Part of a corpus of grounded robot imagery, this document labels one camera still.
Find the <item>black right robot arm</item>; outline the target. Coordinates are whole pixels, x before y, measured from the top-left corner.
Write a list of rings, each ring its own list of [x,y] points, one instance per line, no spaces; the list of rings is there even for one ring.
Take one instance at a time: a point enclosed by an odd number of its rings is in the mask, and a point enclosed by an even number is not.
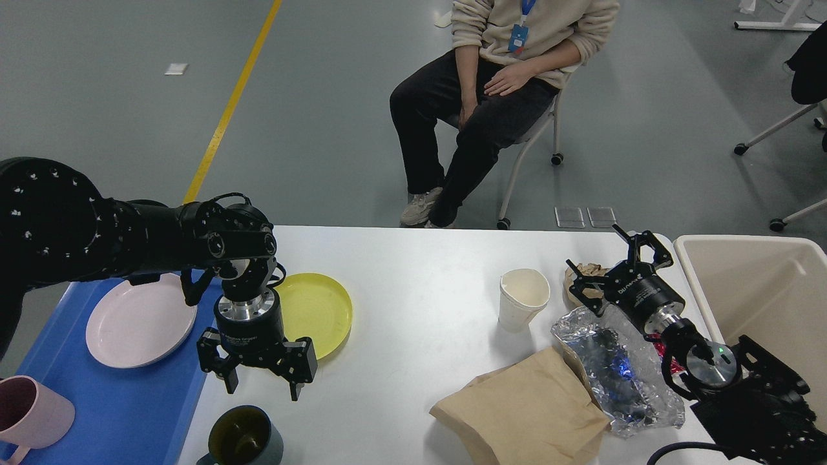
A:
[[[573,273],[569,291],[602,316],[616,306],[633,327],[664,345],[660,373],[665,384],[691,401],[711,442],[674,442],[656,450],[649,463],[677,450],[721,452],[762,464],[824,464],[826,436],[804,396],[806,381],[767,349],[742,335],[729,346],[712,342],[682,316],[686,301],[659,277],[673,255],[650,231],[628,233],[612,227],[628,245],[628,256],[602,276]]]

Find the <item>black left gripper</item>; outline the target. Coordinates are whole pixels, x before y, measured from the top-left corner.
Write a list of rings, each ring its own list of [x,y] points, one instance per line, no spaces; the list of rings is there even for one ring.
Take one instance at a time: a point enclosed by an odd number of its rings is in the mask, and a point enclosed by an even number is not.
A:
[[[218,329],[207,327],[196,342],[201,370],[214,373],[230,395],[238,386],[240,364],[276,370],[289,383],[291,400],[298,401],[301,389],[314,380],[318,359],[310,336],[286,340],[278,293],[267,288],[244,302],[222,296],[216,301],[215,317]],[[220,356],[219,347],[227,356]]]

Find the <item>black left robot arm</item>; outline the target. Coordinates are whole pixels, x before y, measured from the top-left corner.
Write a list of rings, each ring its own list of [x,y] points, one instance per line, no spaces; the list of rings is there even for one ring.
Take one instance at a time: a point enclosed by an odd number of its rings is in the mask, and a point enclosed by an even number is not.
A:
[[[197,342],[200,367],[228,393],[236,368],[268,369],[289,382],[291,398],[318,370],[310,336],[290,341],[280,295],[274,225],[248,197],[219,197],[171,208],[153,200],[100,194],[79,171],[58,161],[12,157],[1,165],[2,351],[17,330],[26,292],[64,282],[122,278],[133,285],[178,272],[186,304],[198,304],[213,279],[222,296],[216,327]]]

